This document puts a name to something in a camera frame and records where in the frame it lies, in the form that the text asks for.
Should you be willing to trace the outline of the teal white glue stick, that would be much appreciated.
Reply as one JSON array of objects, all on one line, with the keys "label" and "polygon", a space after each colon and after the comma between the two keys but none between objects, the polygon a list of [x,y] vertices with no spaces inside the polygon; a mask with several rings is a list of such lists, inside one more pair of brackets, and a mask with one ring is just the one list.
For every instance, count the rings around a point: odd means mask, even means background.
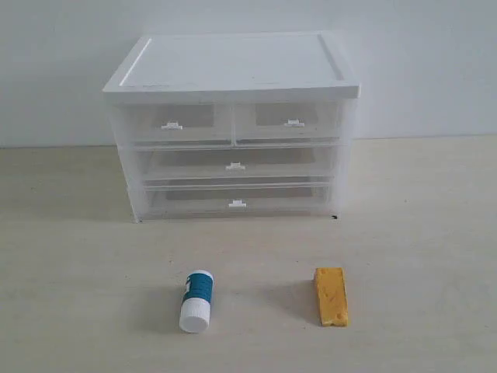
[{"label": "teal white glue stick", "polygon": [[202,333],[210,325],[214,277],[206,270],[195,270],[186,278],[179,315],[179,328],[186,333]]}]

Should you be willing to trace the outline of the bottom wide clear drawer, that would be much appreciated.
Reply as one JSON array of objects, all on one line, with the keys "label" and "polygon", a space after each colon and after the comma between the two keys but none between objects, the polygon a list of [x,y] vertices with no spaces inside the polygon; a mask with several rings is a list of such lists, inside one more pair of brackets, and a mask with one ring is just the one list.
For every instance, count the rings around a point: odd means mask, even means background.
[{"label": "bottom wide clear drawer", "polygon": [[200,214],[243,211],[309,211],[326,207],[324,185],[204,190],[148,190],[149,211],[156,214]]}]

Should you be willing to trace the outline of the white plastic drawer cabinet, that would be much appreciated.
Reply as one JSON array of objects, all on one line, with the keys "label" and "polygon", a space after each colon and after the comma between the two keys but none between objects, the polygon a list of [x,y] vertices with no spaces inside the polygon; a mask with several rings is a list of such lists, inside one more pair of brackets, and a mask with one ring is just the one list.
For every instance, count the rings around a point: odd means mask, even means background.
[{"label": "white plastic drawer cabinet", "polygon": [[[323,214],[342,210],[352,132],[360,84],[327,31],[206,35],[147,35],[139,39],[103,87],[109,120],[127,184],[135,221],[202,215]],[[254,103],[329,103],[341,109],[336,140],[235,140],[234,108]],[[231,142],[135,143],[123,131],[129,105],[220,105],[231,108]],[[242,148],[340,149],[329,176],[230,177],[147,181],[138,169],[138,153],[166,150]],[[309,211],[243,211],[156,214],[149,211],[148,190],[204,190],[324,185],[328,204]]]}]

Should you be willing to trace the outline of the yellow cheese wedge toy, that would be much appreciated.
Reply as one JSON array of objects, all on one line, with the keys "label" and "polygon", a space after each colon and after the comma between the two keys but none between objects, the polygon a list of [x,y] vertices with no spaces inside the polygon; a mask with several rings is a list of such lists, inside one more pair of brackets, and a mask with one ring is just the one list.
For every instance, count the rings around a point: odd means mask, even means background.
[{"label": "yellow cheese wedge toy", "polygon": [[341,267],[319,267],[314,275],[322,326],[349,325],[345,276]]}]

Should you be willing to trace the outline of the wide clear drawer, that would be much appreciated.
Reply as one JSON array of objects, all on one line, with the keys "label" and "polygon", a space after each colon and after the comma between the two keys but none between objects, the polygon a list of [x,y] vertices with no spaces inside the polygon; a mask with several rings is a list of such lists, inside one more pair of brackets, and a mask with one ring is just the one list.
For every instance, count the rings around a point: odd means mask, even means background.
[{"label": "wide clear drawer", "polygon": [[138,169],[147,181],[329,176],[339,147],[155,150],[139,152]]},{"label": "wide clear drawer", "polygon": [[324,185],[204,190],[148,190],[149,211],[156,214],[200,214],[243,211],[309,211],[326,207]]}]

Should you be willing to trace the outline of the middle wide clear drawer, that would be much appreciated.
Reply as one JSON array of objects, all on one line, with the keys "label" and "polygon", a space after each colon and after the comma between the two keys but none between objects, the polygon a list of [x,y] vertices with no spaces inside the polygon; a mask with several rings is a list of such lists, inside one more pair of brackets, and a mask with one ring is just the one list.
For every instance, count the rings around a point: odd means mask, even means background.
[{"label": "middle wide clear drawer", "polygon": [[339,147],[155,150],[139,152],[138,169],[147,181],[329,176]]}]

